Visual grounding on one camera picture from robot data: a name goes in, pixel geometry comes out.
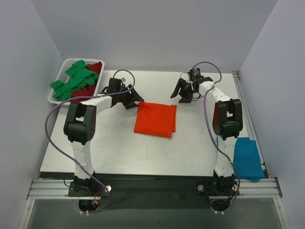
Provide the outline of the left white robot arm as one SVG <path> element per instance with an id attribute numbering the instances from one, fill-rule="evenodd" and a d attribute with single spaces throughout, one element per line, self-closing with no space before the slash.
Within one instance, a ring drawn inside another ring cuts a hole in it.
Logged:
<path id="1" fill-rule="evenodd" d="M 137 102 L 144 99 L 133 86 L 125 85 L 122 79 L 111 78 L 106 91 L 96 98 L 82 102 L 71 102 L 67 112 L 64 134 L 68 137 L 73 149 L 75 163 L 74 182 L 83 195 L 89 197 L 96 192 L 96 184 L 92 181 L 95 171 L 91 160 L 91 140 L 95 134 L 96 116 L 117 103 L 125 109 L 137 107 Z"/>

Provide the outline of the dark red t shirt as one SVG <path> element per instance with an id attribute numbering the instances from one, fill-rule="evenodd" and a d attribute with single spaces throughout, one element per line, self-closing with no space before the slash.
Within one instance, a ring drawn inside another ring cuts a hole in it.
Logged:
<path id="1" fill-rule="evenodd" d="M 71 93 L 72 97 L 78 96 L 92 96 L 94 94 L 98 77 L 102 69 L 102 62 L 87 65 L 88 71 L 94 72 L 91 76 L 88 76 L 83 82 L 82 86 L 78 86 L 78 90 Z"/>

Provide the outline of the orange t shirt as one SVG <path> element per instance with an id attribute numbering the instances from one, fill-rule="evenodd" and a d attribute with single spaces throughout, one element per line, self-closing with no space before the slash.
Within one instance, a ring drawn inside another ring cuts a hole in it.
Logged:
<path id="1" fill-rule="evenodd" d="M 134 132 L 171 138 L 176 131 L 176 105 L 141 102 L 138 104 Z"/>

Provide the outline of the aluminium frame rail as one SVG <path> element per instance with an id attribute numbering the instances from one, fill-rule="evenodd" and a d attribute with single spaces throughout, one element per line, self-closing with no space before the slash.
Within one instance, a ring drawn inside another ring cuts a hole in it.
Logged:
<path id="1" fill-rule="evenodd" d="M 111 193 L 196 194 L 213 179 L 217 150 L 209 137 L 212 105 L 203 102 L 178 104 L 176 131 L 171 138 L 136 134 L 136 109 L 121 104 L 97 115 L 91 142 L 92 165 L 96 177 L 111 187 Z M 75 170 L 72 147 L 63 133 L 68 108 L 59 110 L 47 147 L 40 178 L 31 184 L 29 199 L 65 199 Z"/>

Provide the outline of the blue folded t shirt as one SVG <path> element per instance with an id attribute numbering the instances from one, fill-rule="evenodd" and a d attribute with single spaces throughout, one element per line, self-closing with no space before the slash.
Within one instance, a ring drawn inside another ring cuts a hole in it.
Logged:
<path id="1" fill-rule="evenodd" d="M 228 138 L 226 141 L 215 138 L 218 149 L 227 156 L 217 153 L 216 174 L 221 177 L 234 177 L 258 182 L 265 178 L 257 145 L 248 137 Z"/>

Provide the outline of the green t shirt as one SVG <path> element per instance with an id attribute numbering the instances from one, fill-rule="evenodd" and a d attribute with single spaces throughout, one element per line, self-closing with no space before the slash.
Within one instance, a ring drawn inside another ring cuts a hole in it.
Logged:
<path id="1" fill-rule="evenodd" d="M 51 96 L 55 101 L 63 102 L 72 98 L 71 93 L 78 90 L 78 86 L 82 86 L 82 82 L 88 76 L 95 74 L 88 71 L 87 65 L 84 60 L 73 60 L 70 67 L 67 67 L 66 64 L 63 65 L 58 79 L 51 84 L 53 89 Z"/>

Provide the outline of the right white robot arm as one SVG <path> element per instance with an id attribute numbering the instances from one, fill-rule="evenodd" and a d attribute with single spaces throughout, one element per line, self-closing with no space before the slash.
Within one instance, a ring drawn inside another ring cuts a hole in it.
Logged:
<path id="1" fill-rule="evenodd" d="M 234 147 L 243 129 L 242 102 L 227 96 L 214 85 L 212 78 L 203 76 L 199 68 L 190 69 L 187 74 L 187 80 L 179 78 L 170 98 L 180 96 L 180 104 L 195 101 L 195 94 L 203 98 L 206 126 L 217 150 L 214 172 L 219 177 L 231 177 Z"/>

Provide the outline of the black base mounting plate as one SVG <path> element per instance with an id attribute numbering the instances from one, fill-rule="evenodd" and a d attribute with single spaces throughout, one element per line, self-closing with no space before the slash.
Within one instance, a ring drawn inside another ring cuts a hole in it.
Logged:
<path id="1" fill-rule="evenodd" d="M 80 210 L 205 209 L 226 211 L 239 195 L 234 176 L 162 176 L 96 174 L 89 186 L 69 185 L 69 197 L 79 198 Z"/>

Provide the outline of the white plastic basket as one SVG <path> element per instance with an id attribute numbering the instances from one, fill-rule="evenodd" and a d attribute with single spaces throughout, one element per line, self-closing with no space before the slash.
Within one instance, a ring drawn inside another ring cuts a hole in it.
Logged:
<path id="1" fill-rule="evenodd" d="M 48 101 L 59 104 L 75 97 L 97 95 L 104 66 L 104 61 L 97 59 L 66 59 L 51 83 Z"/>

